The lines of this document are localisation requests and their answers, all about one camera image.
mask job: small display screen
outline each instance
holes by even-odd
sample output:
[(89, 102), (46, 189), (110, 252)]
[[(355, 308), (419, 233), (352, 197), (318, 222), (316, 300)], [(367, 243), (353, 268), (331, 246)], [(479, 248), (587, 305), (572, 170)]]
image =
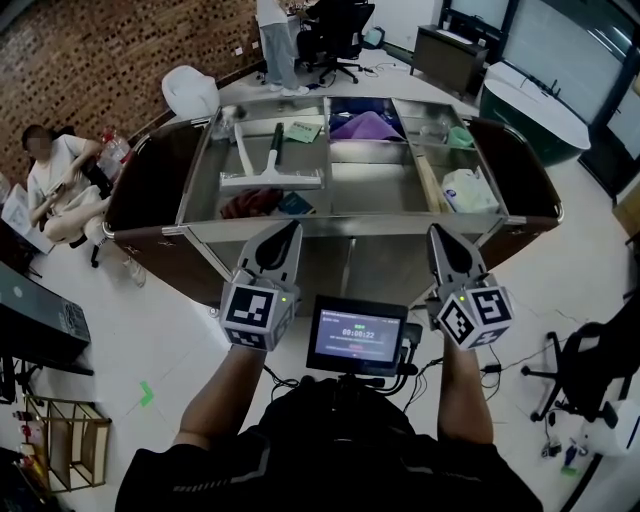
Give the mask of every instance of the small display screen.
[(322, 309), (316, 354), (393, 361), (400, 319), (358, 315)]

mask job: white floor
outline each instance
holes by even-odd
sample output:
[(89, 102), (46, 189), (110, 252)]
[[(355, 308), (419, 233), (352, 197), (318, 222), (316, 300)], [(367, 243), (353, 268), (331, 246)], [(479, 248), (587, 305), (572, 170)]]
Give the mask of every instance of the white floor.
[[(364, 52), (361, 61), (370, 66), (394, 59), (374, 51)], [(383, 67), (385, 71), (378, 72), (378, 78), (361, 75), (360, 84), (353, 85), (338, 76), (331, 88), (313, 93), (442, 101), (454, 104), (461, 113), (474, 113), (472, 107), (419, 77), (409, 76), (407, 70)], [(273, 97), (254, 76), (223, 89), (223, 102)], [(555, 330), (565, 338), (587, 319), (608, 320), (622, 306), (622, 294), (629, 287), (626, 235), (611, 213), (610, 199), (576, 162), (548, 172), (564, 203), (564, 223), (496, 271), (500, 283), (511, 292), (516, 313), (516, 325), (495, 346), (503, 366), (540, 350), (547, 331)], [(60, 398), (94, 400), (113, 419), (108, 485), (61, 498), (82, 512), (113, 510), (118, 485), (136, 449), (163, 451), (169, 447), (183, 409), (213, 374), (225, 354), (226, 343), (204, 306), (152, 275), (143, 289), (137, 289), (122, 269), (109, 262), (93, 270), (88, 251), (84, 246), (76, 250), (58, 247), (34, 263), (43, 275), (38, 280), (42, 285), (83, 307), (92, 337), (87, 358), (95, 369), (91, 378), (45, 370), (36, 379), (36, 390)], [(425, 320), (415, 315), (412, 319)], [(308, 322), (300, 321), (269, 356), (268, 364), (283, 377), (317, 374), (305, 370), (307, 339)], [(424, 364), (441, 353), (441, 338), (428, 332), (425, 324), (417, 363)], [(550, 354), (548, 351), (530, 363), (540, 366)], [(493, 361), (487, 349), (480, 351), (479, 357), (483, 363)], [(551, 460), (540, 457), (544, 425), (531, 423), (529, 414), (541, 403), (545, 387), (537, 379), (522, 377), (519, 367), (504, 372), (500, 389), (489, 402), (496, 445), (543, 501), (545, 510), (559, 510), (578, 477), (560, 473), (562, 456)], [(439, 367), (428, 370), (426, 377), (428, 390), (408, 415), (417, 431), (435, 436)], [(493, 383), (491, 379), (486, 378), (487, 385)], [(143, 396), (141, 381), (148, 382), (155, 394), (153, 402), (144, 408), (139, 404)], [(394, 403), (404, 406), (411, 387), (393, 397)], [(271, 388), (271, 379), (264, 375), (245, 425), (260, 418), (269, 403)], [(0, 445), (15, 448), (20, 435), (17, 422), (10, 417), (11, 410), (0, 407)], [(580, 427), (579, 419), (559, 413), (558, 424), (550, 433), (567, 447), (569, 437), (578, 436)], [(589, 460), (585, 457), (577, 465), (586, 467)]]

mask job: dark hair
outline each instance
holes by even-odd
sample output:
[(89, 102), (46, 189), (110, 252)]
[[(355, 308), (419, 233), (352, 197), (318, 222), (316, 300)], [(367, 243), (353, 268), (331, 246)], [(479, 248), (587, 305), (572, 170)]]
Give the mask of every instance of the dark hair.
[(25, 151), (27, 150), (27, 141), (40, 131), (45, 132), (49, 137), (51, 137), (49, 130), (39, 124), (32, 124), (22, 133), (22, 148)]

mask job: plastic bag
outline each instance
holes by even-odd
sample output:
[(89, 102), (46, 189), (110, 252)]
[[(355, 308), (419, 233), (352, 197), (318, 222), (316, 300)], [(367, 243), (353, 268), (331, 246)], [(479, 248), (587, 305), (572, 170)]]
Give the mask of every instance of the plastic bag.
[(450, 172), (442, 180), (442, 190), (457, 213), (496, 213), (500, 207), (479, 168)]

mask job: plastic bottle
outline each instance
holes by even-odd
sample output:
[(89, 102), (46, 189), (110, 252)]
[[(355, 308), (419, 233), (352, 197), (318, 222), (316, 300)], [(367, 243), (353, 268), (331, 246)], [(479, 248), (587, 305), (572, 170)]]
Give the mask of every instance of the plastic bottle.
[(133, 153), (131, 146), (129, 146), (124, 137), (111, 127), (105, 128), (102, 134), (102, 143), (104, 144), (104, 149), (100, 154), (98, 166), (110, 180), (115, 181), (124, 164), (131, 158)]
[(0, 172), (0, 205), (4, 204), (11, 193), (11, 183), (7, 177)]

